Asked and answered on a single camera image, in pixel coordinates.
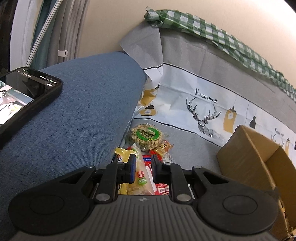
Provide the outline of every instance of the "black round pad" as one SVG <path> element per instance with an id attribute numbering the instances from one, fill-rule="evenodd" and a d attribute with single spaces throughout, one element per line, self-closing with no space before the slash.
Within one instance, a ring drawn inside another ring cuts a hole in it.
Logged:
<path id="1" fill-rule="evenodd" d="M 58 183 L 44 189 L 30 189 L 10 202 L 8 213 L 21 231 L 53 235 L 79 225 L 87 216 L 90 203 L 75 185 Z"/>
<path id="2" fill-rule="evenodd" d="M 255 212 L 257 209 L 256 201 L 243 195 L 226 198 L 223 201 L 223 206 L 228 212 L 238 215 L 248 215 Z"/>
<path id="3" fill-rule="evenodd" d="M 53 195 L 36 197 L 30 202 L 30 209 L 38 214 L 53 214 L 60 211 L 63 206 L 64 200 Z"/>
<path id="4" fill-rule="evenodd" d="M 268 194 L 242 185 L 212 186 L 213 189 L 199 199 L 197 211 L 215 229 L 253 235 L 269 230 L 275 222 L 278 207 Z"/>

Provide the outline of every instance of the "beige wall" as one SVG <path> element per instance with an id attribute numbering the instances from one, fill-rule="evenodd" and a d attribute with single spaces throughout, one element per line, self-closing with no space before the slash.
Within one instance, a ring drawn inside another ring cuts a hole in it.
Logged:
<path id="1" fill-rule="evenodd" d="M 296 86 L 296 13 L 284 0 L 90 0 L 78 57 L 120 50 L 145 7 L 177 9 L 217 25 L 249 45 Z"/>

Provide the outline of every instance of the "green label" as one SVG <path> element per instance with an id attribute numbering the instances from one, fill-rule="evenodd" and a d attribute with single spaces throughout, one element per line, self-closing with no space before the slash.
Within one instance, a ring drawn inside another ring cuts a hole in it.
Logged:
<path id="1" fill-rule="evenodd" d="M 159 131 L 148 127 L 147 129 L 137 130 L 136 135 L 144 141 L 152 141 L 159 137 Z"/>
<path id="2" fill-rule="evenodd" d="M 138 179 L 139 185 L 145 185 L 147 183 L 146 178 L 139 178 Z"/>

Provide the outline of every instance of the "blue sofa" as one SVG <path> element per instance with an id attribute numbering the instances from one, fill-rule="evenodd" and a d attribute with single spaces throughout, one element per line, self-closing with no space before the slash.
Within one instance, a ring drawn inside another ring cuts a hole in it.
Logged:
<path id="1" fill-rule="evenodd" d="M 17 193 L 87 164 L 104 168 L 111 162 L 146 80 L 121 52 L 42 71 L 60 78 L 63 92 L 0 151 L 0 241 L 16 232 L 7 209 Z"/>

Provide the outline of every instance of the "phone screen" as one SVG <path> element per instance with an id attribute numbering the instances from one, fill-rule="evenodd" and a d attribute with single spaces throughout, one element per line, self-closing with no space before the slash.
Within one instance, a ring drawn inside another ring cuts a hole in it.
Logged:
<path id="1" fill-rule="evenodd" d="M 0 78 L 0 126 L 37 97 L 49 92 L 57 80 L 28 68 Z"/>

